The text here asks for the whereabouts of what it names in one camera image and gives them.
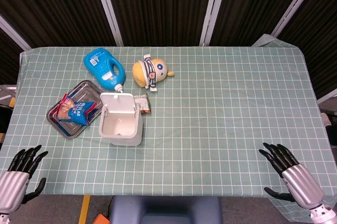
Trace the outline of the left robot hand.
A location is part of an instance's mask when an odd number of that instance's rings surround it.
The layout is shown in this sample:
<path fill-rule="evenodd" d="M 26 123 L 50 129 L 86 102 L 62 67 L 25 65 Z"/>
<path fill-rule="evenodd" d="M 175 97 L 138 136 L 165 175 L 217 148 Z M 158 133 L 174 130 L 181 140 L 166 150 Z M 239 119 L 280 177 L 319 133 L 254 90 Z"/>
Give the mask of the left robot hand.
<path fill-rule="evenodd" d="M 43 191 L 46 178 L 42 178 L 37 188 L 27 193 L 27 187 L 39 163 L 48 154 L 37 152 L 41 145 L 28 150 L 20 150 L 12 159 L 7 171 L 1 175 L 1 222 L 9 222 L 9 215 L 38 197 Z"/>

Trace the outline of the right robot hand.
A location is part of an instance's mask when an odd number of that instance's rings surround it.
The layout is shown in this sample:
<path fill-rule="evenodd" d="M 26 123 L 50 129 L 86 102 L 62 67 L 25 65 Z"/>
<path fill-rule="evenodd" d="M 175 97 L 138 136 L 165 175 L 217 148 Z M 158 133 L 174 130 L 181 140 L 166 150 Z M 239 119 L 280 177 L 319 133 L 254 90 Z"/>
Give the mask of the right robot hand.
<path fill-rule="evenodd" d="M 322 205 L 324 191 L 318 185 L 309 170 L 298 162 L 293 153 L 281 144 L 263 143 L 267 151 L 259 149 L 285 183 L 288 193 L 279 193 L 265 187 L 271 197 L 296 202 L 300 207 L 311 210 Z"/>

